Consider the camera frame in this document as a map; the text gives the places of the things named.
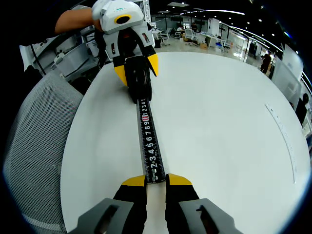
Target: table surface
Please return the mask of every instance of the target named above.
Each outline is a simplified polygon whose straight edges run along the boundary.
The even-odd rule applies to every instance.
[[[234,218],[243,233],[276,233],[287,222],[310,174],[300,123],[276,86],[240,61],[202,53],[159,53],[151,74],[151,109],[166,173],[188,178]],[[297,182],[284,138],[268,103],[283,123],[297,164]],[[105,65],[72,123],[61,170],[61,205],[67,231],[80,215],[126,179],[143,174],[136,105]],[[168,233],[165,184],[148,185],[144,233]]]

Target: robotic hand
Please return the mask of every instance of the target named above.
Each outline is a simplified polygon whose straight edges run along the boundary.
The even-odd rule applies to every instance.
[[[98,0],[92,17],[100,21],[106,52],[115,72],[129,87],[134,103],[152,98],[150,70],[158,75],[158,57],[153,48],[151,26],[138,5],[125,0]]]

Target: wall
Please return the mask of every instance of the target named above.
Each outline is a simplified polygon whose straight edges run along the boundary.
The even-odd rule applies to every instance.
[[[256,45],[257,45],[257,50],[255,52],[255,55],[260,56],[262,45],[259,44],[258,42],[256,42]]]
[[[214,36],[219,35],[219,20],[215,18],[209,18],[208,20],[210,21],[210,28],[208,28],[207,30],[208,34],[211,34]]]
[[[248,42],[248,38],[246,38],[246,40],[244,40],[243,42],[243,51],[246,51],[246,48],[248,47],[249,42]]]
[[[294,76],[300,80],[303,71],[303,63],[299,55],[292,50],[288,45],[285,45],[282,61],[291,70]]]
[[[283,93],[286,99],[293,104],[294,110],[296,110],[301,96],[301,83],[279,58],[276,58],[272,82]]]
[[[223,27],[223,31],[221,33],[221,37],[222,37],[222,39],[227,39],[229,27],[226,25],[223,25],[222,27]]]
[[[244,42],[245,42],[243,39],[238,38],[236,36],[236,34],[233,32],[233,30],[231,30],[231,29],[229,32],[229,40],[233,42],[234,46],[239,45],[241,47],[243,47]]]
[[[192,22],[194,22],[195,20],[200,20],[200,19],[192,17]],[[163,16],[152,16],[152,22],[155,22],[155,21],[156,21],[156,26],[158,29],[161,29],[162,31],[166,30],[166,22]],[[200,24],[197,24],[197,28],[198,30],[201,29],[202,31],[207,32],[208,22],[207,20],[202,20],[202,21],[205,24],[202,25],[201,27],[200,27]],[[181,23],[183,24],[184,22],[188,22],[191,25],[192,24],[191,17],[186,17],[186,16],[181,17]],[[171,21],[170,16],[167,17],[167,28],[177,28],[178,24],[179,24],[179,21]]]

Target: white robot part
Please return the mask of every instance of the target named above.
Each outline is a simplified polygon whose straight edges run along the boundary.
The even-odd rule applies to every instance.
[[[110,5],[111,0],[98,0],[92,6],[92,19],[98,20],[101,18]]]
[[[105,34],[140,25],[144,14],[134,2],[125,0],[99,0],[92,7],[93,19],[99,19]]]

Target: ceiling light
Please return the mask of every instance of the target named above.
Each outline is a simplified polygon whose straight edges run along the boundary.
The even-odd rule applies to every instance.
[[[287,32],[284,32],[289,38],[292,38],[291,35],[289,35]]]
[[[302,74],[307,78],[307,81],[310,83],[310,85],[312,85],[307,75],[304,72],[302,72]]]
[[[239,15],[245,15],[245,13],[242,13],[242,12],[228,11],[228,10],[205,10],[205,11],[228,12],[228,13],[234,13],[234,14],[239,14]]]
[[[267,48],[270,48],[269,46],[263,44],[261,41],[257,40],[256,38],[253,38],[253,40],[255,40],[256,42],[258,42],[259,44],[261,44],[261,45],[263,45],[263,46],[265,46]]]
[[[262,40],[265,40],[264,38],[258,36],[257,34],[254,34],[254,33],[252,33],[252,32],[249,32],[249,31],[247,31],[247,30],[245,30],[245,29],[241,29],[241,28],[238,28],[238,27],[233,27],[233,28],[236,28],[236,29],[245,31],[245,32],[247,32],[247,33],[250,33],[250,34],[252,34],[252,35],[255,35],[256,37],[261,38]],[[271,44],[272,46],[274,46],[274,47],[275,47],[276,49],[278,49],[279,51],[283,52],[280,48],[278,48],[278,47],[277,47],[276,45],[274,45],[273,43],[269,42],[268,40],[265,40],[265,41],[266,41],[267,43]]]
[[[307,83],[305,82],[305,80],[303,79],[303,77],[302,77],[301,79],[302,79],[302,81],[304,82],[304,84],[306,85],[306,87],[308,88],[309,92],[312,93],[312,92],[311,92],[311,89],[308,87],[308,85],[307,85]]]

